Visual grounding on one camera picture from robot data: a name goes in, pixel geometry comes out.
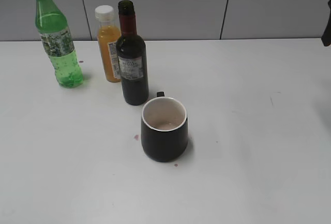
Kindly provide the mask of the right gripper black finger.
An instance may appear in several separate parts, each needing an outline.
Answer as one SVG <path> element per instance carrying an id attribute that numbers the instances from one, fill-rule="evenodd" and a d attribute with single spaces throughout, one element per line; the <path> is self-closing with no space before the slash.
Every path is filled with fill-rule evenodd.
<path id="1" fill-rule="evenodd" d="M 325 47 L 330 46 L 331 44 L 331 12 L 329 13 L 329 18 L 328 18 L 328 22 L 326 25 L 326 28 L 324 30 L 324 33 L 321 37 L 322 40 L 322 44 Z"/>

